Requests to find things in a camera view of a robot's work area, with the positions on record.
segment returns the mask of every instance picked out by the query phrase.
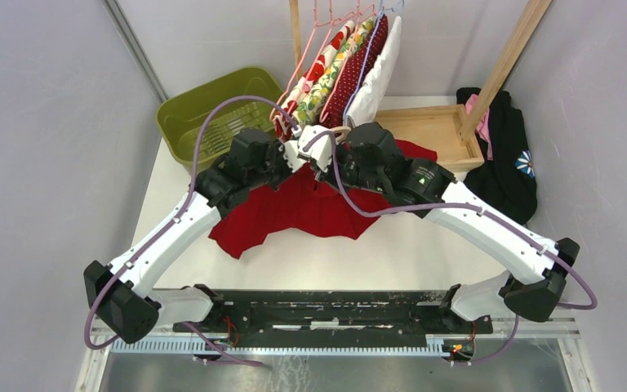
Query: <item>hanging shirt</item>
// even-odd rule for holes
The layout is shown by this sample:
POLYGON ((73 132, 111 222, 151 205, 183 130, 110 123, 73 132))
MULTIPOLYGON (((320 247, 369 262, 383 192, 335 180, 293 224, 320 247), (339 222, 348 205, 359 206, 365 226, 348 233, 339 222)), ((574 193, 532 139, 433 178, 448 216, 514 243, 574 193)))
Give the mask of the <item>hanging shirt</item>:
POLYGON ((339 127, 342 125, 342 115, 347 103, 357 90, 357 83, 360 78, 371 71, 388 37, 388 16, 383 15, 371 34, 371 37, 364 42, 362 47, 350 57, 345 66, 340 71, 340 76, 335 88, 328 98, 327 103, 321 110, 320 123, 326 128, 339 127))
POLYGON ((385 95, 390 77, 393 75, 395 61, 400 51, 400 32, 402 30, 402 18, 395 17, 393 27, 390 28, 388 39, 383 46, 374 68, 364 78, 362 86, 349 104, 345 115, 345 125, 355 127, 360 124, 373 121, 378 111, 380 100, 385 95))
POLYGON ((311 87, 311 92, 296 107, 293 117, 300 126, 315 124, 318 121, 318 115, 321 113, 321 108, 326 104, 326 100, 335 86, 342 65, 362 46, 364 40, 373 30, 375 22, 376 17, 372 16, 357 27, 354 34, 347 39, 347 42, 338 51, 336 58, 326 70, 326 73, 311 87))
MULTIPOLYGON (((337 52, 340 50, 340 46, 349 38, 349 34, 354 28, 354 22, 349 20, 345 23, 337 32, 335 37, 323 48, 321 53, 316 57, 311 68, 309 68, 304 75, 299 78, 297 84, 292 88, 290 95, 282 103, 282 107, 289 113, 293 114, 296 106, 301 102, 307 93, 311 90, 311 87, 323 76, 326 69, 331 66, 337 52)), ((273 124, 275 126, 275 132, 278 137, 287 138, 287 131, 291 127, 291 124, 285 124, 282 119, 282 114, 277 113, 273 117, 273 124)))
MULTIPOLYGON (((467 114, 472 111, 474 104, 477 103, 477 98, 478 95, 473 94, 468 98, 467 102, 465 102, 465 111, 467 114)), ((478 133, 479 137, 482 138, 482 140, 487 142, 487 160, 493 161, 494 153, 491 151, 491 138, 489 137, 489 109, 487 109, 487 112, 484 114, 482 119, 479 120, 475 131, 478 133)))

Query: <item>white wall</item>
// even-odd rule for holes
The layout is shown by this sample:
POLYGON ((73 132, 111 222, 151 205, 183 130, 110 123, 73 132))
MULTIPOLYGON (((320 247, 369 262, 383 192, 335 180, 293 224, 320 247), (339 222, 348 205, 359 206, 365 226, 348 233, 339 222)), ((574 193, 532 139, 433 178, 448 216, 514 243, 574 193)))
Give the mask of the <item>white wall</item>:
POLYGON ((0 2, 0 391, 72 389, 82 271, 131 241, 157 106, 102 2, 0 2))
POLYGON ((576 317, 597 387, 627 390, 627 2, 554 2, 506 88, 536 167, 531 225, 580 242, 600 305, 576 317))
MULTIPOLYGON (((481 85, 526 2, 406 0, 400 12, 402 49, 388 94, 443 96, 455 94, 458 87, 481 85)), ((267 69, 285 87, 294 70, 289 6, 284 0, 119 3, 169 96, 249 65, 267 69)), ((304 46, 314 25, 314 0, 299 3, 304 46)), ((327 20, 328 1, 318 4, 321 20, 327 20)), ((334 12, 342 16, 355 4, 335 0, 334 12)), ((325 33, 320 30, 311 52, 320 47, 325 33)))

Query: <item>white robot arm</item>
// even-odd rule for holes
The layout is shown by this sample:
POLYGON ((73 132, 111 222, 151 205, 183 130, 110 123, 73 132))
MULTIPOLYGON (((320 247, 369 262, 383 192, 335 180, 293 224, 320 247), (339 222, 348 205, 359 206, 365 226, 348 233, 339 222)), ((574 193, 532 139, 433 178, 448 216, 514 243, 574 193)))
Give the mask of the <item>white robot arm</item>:
POLYGON ((320 126, 306 127, 296 132, 298 140, 284 144, 270 140, 262 131, 239 134, 229 153, 198 175, 191 202, 181 218, 176 218, 176 211, 188 194, 140 243, 106 267, 97 261, 87 267, 84 275, 90 304, 114 274, 123 266, 127 268, 96 310, 97 315, 127 343, 138 341, 155 325, 202 321, 212 307, 206 293, 195 287, 153 290, 154 284, 188 245, 246 201, 250 190, 263 185, 277 188, 292 172, 311 164, 319 180, 336 188, 341 180, 344 187, 380 192, 396 206, 469 205, 413 212, 468 239, 507 272, 473 285, 452 287, 442 305, 467 321, 502 314, 503 310, 533 321, 549 317, 565 286, 566 272, 545 253, 558 255, 571 265, 579 250, 576 243, 568 238, 555 242, 535 234, 480 200, 438 164, 403 157, 390 133, 378 124, 353 129, 347 138, 348 148, 337 150, 328 138, 317 139, 316 135, 325 131, 320 126), (333 154, 341 162, 329 170, 334 164, 333 154), (140 258, 129 262, 134 252, 171 220, 174 225, 140 258))

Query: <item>black garment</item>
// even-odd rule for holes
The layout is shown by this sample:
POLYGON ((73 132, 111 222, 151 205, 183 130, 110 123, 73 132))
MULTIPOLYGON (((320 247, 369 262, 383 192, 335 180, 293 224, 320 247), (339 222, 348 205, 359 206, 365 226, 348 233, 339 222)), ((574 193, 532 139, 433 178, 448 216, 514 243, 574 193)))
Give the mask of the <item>black garment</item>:
MULTIPOLYGON (((479 94, 479 90, 474 87, 459 89, 456 93, 458 103, 464 105, 471 95, 479 94)), ((468 173, 465 185, 495 209, 519 224, 525 224, 537 209, 537 183, 534 174, 527 174, 527 168, 525 171, 518 169, 522 164, 518 159, 529 158, 530 148, 525 136, 523 112, 510 105, 507 91, 499 91, 489 107, 489 136, 494 160, 487 160, 488 144, 477 136, 485 161, 468 173)))

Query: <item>olive green basket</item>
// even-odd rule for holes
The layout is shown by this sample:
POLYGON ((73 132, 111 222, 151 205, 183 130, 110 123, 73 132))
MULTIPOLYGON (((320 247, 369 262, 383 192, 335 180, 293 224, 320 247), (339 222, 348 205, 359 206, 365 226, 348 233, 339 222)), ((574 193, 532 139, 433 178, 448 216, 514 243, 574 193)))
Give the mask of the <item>olive green basket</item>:
MULTIPOLYGON (((158 109, 157 122, 171 155, 190 170, 198 131, 217 105, 235 96, 262 96, 276 101, 281 94, 282 88, 270 73, 248 67, 167 100, 158 109)), ((244 128, 274 134, 269 120, 272 109, 270 105, 248 100, 225 106, 208 124, 198 152, 199 167, 208 167, 229 151, 232 139, 244 128)))

